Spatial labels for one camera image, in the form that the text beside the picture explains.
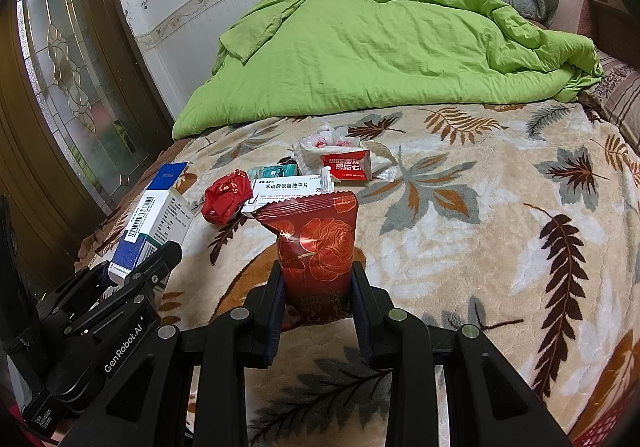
barcode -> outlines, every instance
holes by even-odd
[[[137,235],[138,229],[140,228],[140,225],[142,225],[142,222],[145,220],[146,213],[151,208],[151,205],[153,205],[153,202],[154,202],[153,196],[148,196],[145,199],[145,202],[142,204],[142,207],[140,207],[140,211],[136,215],[136,218],[133,220],[133,224],[131,226],[131,229],[127,233],[127,236]]]

striped cushion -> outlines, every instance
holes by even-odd
[[[626,143],[640,154],[640,71],[602,51],[598,55],[605,71],[602,82],[582,90],[578,100],[619,127]]]

red snack bag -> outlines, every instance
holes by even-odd
[[[219,178],[204,191],[202,216],[215,225],[225,225],[235,216],[240,207],[252,196],[251,184],[244,171]]]
[[[331,175],[338,180],[371,180],[369,150],[321,154],[320,160],[325,167],[330,167]]]
[[[358,201],[352,192],[265,205],[255,219],[278,235],[289,329],[351,316],[349,294]]]

green duvet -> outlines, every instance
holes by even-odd
[[[602,68],[591,39],[500,0],[263,0],[220,36],[212,73],[175,139],[273,116],[571,101]]]

screw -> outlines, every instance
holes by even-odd
[[[231,319],[235,321],[241,321],[242,319],[246,319],[247,317],[249,317],[249,310],[247,310],[244,306],[240,306],[231,310],[230,315]]]
[[[389,319],[393,321],[398,321],[398,322],[402,322],[407,318],[406,312],[400,308],[394,308],[392,310],[389,310],[388,316],[389,316]]]
[[[169,324],[165,324],[158,328],[158,337],[161,339],[170,339],[175,335],[175,328]]]
[[[480,330],[473,324],[465,324],[462,328],[462,334],[467,339],[475,339],[480,334]]]

